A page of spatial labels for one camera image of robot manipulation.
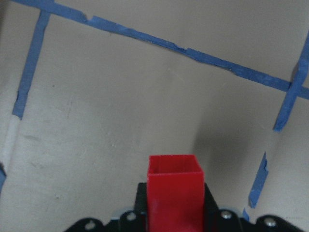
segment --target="gray surface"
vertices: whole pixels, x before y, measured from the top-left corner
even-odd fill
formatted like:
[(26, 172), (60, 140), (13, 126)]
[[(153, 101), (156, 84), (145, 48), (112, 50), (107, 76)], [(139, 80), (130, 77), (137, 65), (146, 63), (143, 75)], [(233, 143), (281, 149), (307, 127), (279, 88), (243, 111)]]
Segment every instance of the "gray surface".
[[(59, 2), (287, 80), (309, 25), (305, 1)], [(16, 66), (7, 68), (14, 83), (37, 17), (16, 3), (8, 9), (0, 53)], [(4, 86), (16, 93), (17, 85)], [(308, 230), (309, 101), (297, 100), (278, 134), (272, 127), (283, 98), (228, 71), (53, 15), (0, 198), (0, 231), (63, 231), (86, 216), (107, 222), (133, 204), (150, 154), (195, 153), (218, 204), (242, 211), (265, 151), (270, 174), (251, 215), (275, 212)]]

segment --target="screw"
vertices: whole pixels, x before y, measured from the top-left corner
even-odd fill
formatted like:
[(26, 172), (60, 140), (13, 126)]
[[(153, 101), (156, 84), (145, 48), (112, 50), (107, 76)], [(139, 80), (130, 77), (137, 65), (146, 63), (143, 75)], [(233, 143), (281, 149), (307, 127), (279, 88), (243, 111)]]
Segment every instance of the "screw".
[(230, 211), (224, 210), (221, 212), (221, 217), (223, 217), (224, 219), (231, 219), (232, 214)]
[(269, 226), (269, 227), (275, 227), (277, 225), (275, 219), (271, 218), (271, 217), (267, 217), (264, 219), (264, 223), (265, 225)]
[(133, 212), (131, 212), (131, 213), (129, 213), (129, 214), (126, 216), (126, 219), (127, 219), (128, 221), (134, 221), (134, 220), (136, 219), (136, 214), (133, 213)]

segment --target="blue tape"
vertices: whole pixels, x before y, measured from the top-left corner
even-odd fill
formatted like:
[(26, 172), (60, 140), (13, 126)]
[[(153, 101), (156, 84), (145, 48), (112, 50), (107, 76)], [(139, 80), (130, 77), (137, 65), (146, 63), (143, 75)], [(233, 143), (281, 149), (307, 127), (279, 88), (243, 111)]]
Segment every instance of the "blue tape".
[(301, 91), (302, 85), (308, 75), (309, 68), (309, 32), (303, 47), (302, 53), (298, 61), (297, 72), (294, 76), (291, 87), (287, 91), (279, 115), (274, 126), (275, 131), (281, 131), (289, 120), (292, 108), (295, 104), (298, 93)]
[(3, 167), (0, 166), (0, 193), (1, 193), (2, 186), (4, 184), (5, 179), (6, 179), (6, 174), (3, 170)]
[(20, 119), (22, 119), (24, 114), (28, 93), (39, 59), (43, 44), (44, 31), (48, 24), (49, 17), (50, 13), (42, 10), (33, 33), (30, 49), (18, 88), (17, 99), (13, 108), (13, 115), (18, 116)]
[[(277, 77), (270, 76), (263, 72), (258, 72), (253, 69), (249, 69), (244, 66), (210, 56), (208, 54), (196, 51), (191, 48), (184, 49), (182, 47), (177, 46), (176, 44), (172, 42), (159, 39), (157, 37), (136, 31), (134, 29), (124, 27), (120, 24), (111, 22), (109, 20), (106, 20), (106, 19), (103, 19), (97, 16), (94, 16), (92, 19), (88, 20), (81, 11), (75, 10), (73, 8), (70, 8), (64, 5), (60, 5), (58, 3), (51, 3), (48, 0), (13, 0), (13, 1), (27, 5), (27, 6), (37, 7), (41, 10), (48, 11), (52, 14), (55, 14), (55, 15), (58, 15), (58, 16), (61, 16), (67, 19), (71, 19), (76, 22), (79, 22), (84, 25), (88, 25), (88, 26), (91, 26), (91, 27), (94, 27), (100, 30), (121, 34), (124, 36), (132, 37), (138, 40), (150, 42), (152, 44), (156, 44), (158, 46), (168, 48), (175, 52), (181, 53), (187, 57), (190, 57), (196, 61), (229, 70), (237, 76), (243, 77), (251, 81), (255, 81), (257, 83), (260, 83), (265, 86), (272, 87), (272, 88), (275, 88), (281, 91), (286, 92), (291, 86), (290, 82), (279, 79)], [(299, 92), (299, 97), (309, 99), (309, 89), (302, 87)]]
[(249, 214), (247, 213), (247, 211), (246, 211), (245, 208), (243, 208), (242, 217), (243, 217), (246, 221), (250, 221)]
[(249, 194), (249, 203), (251, 208), (255, 208), (262, 192), (264, 183), (268, 175), (266, 152), (263, 155), (259, 170), (257, 171), (253, 186)]

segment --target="blue painter's tape strip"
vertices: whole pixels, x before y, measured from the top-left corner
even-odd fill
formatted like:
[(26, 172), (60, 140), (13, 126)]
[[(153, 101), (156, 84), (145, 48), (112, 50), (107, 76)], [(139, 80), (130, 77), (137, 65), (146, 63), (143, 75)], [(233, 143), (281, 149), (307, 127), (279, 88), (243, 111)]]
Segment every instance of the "blue painter's tape strip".
[(249, 214), (247, 213), (247, 211), (246, 211), (245, 208), (243, 208), (242, 217), (243, 217), (246, 221), (250, 221)]
[(275, 131), (281, 131), (287, 121), (289, 120), (292, 108), (295, 104), (298, 93), (301, 91), (302, 85), (308, 75), (309, 68), (309, 32), (303, 47), (300, 59), (298, 61), (297, 72), (294, 76), (294, 80), (291, 87), (286, 93), (283, 104), (281, 106), (279, 115), (277, 117), (276, 124), (274, 126)]
[(266, 153), (264, 153), (259, 170), (257, 171), (253, 186), (249, 194), (251, 208), (255, 208), (262, 192), (264, 183), (268, 175)]
[[(120, 24), (111, 22), (109, 20), (94, 16), (92, 19), (87, 20), (86, 16), (78, 10), (75, 10), (73, 8), (60, 5), (58, 3), (51, 3), (48, 0), (13, 0), (15, 2), (37, 7), (41, 10), (48, 11), (52, 14), (74, 20), (76, 22), (82, 23), (84, 25), (88, 25), (100, 30), (109, 31), (112, 33), (121, 34), (124, 36), (132, 37), (138, 40), (150, 42), (152, 44), (156, 44), (161, 47), (165, 47), (167, 49), (173, 50), (175, 52), (181, 53), (187, 57), (190, 57), (194, 60), (197, 60), (198, 62), (214, 65), (226, 70), (229, 70), (233, 72), (235, 75), (243, 77), (245, 79), (255, 81), (257, 83), (263, 84), (265, 86), (269, 86), (281, 91), (288, 91), (288, 89), (291, 86), (291, 83), (273, 76), (270, 76), (268, 74), (255, 71), (253, 69), (246, 68), (244, 66), (222, 60), (213, 56), (210, 56), (208, 54), (196, 51), (194, 49), (188, 48), (182, 48), (177, 46), (176, 44), (154, 37), (152, 35), (142, 33), (139, 31), (136, 31), (134, 29), (127, 28), (125, 26), (122, 26)], [(299, 92), (299, 97), (309, 99), (309, 89), (302, 87)]]
[(2, 186), (4, 184), (5, 179), (6, 179), (6, 174), (3, 170), (3, 168), (0, 166), (0, 193), (1, 193)]
[(48, 24), (49, 17), (49, 12), (41, 11), (33, 33), (32, 42), (18, 88), (17, 99), (13, 108), (13, 115), (18, 116), (20, 119), (22, 119), (24, 114), (28, 92), (30, 90), (35, 68), (39, 59), (43, 44), (44, 31)]

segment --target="red box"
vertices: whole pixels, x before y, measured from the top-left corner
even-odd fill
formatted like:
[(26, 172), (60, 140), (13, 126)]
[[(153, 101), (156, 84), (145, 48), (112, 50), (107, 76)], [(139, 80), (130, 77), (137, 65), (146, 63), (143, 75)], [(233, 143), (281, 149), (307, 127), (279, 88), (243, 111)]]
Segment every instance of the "red box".
[(203, 232), (204, 172), (194, 155), (150, 156), (149, 232)]

